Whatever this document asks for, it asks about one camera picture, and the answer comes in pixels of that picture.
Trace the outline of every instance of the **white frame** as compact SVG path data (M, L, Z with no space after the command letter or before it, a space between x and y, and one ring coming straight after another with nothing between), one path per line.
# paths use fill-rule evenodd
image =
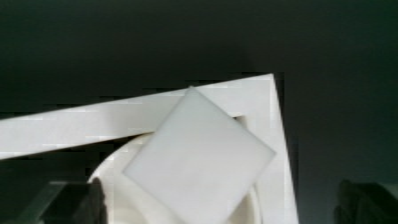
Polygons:
M274 75L195 87L277 152L256 183L265 224L297 224L290 160ZM0 121L0 159L149 133L185 90Z

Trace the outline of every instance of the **black object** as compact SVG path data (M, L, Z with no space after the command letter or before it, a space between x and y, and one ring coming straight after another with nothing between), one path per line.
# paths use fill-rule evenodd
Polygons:
M107 224L101 182L67 183L48 206L41 220L46 224Z
M338 200L336 224L398 223L398 200L377 183L357 184L343 180Z

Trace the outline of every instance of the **white triangle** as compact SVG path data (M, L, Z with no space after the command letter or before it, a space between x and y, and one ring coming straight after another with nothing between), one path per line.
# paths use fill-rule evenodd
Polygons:
M124 174L186 224L222 224L272 157L272 149L190 88Z

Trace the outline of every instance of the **dark gray background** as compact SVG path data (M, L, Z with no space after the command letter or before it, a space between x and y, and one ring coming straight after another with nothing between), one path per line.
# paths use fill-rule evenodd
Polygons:
M282 72L300 222L330 224L341 179L398 182L396 51L391 0L3 0L0 118ZM83 179L62 153L3 161L2 217L27 176Z

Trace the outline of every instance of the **white structure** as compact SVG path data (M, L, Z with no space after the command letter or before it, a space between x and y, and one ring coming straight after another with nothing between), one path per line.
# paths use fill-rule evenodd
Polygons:
M233 224L297 224L297 207L274 75L263 75L201 86L197 90L227 112L227 115L238 117L252 135L275 151L275 158L263 170L242 202L245 208L240 209L242 206L238 207L229 222ZM185 90L178 90L2 120L0 158L11 158L156 132L158 125L170 113L183 93ZM121 203L128 203L128 200L121 199L117 201L117 197L114 197L119 192L117 185L112 186L114 190L107 188L108 182L105 176L110 170L117 170L112 163L123 164L123 162L115 162L115 158L123 158L115 155L130 151L130 157L124 157L128 158L128 161L124 159L126 165L146 142L146 138L147 136L137 138L115 151L99 166L94 176L101 178L105 184L107 206L114 214L110 215L110 222L128 223L126 221L133 219L142 224L155 224L162 221L162 224L174 224L178 223L178 219L170 211L146 196L142 196L142 200L146 200L139 203L139 206L142 206L139 210L123 211ZM137 206L137 201L131 204L124 204L126 208L133 206ZM236 215L242 211L247 214L250 213L245 216L250 217L249 221L240 219L242 214Z

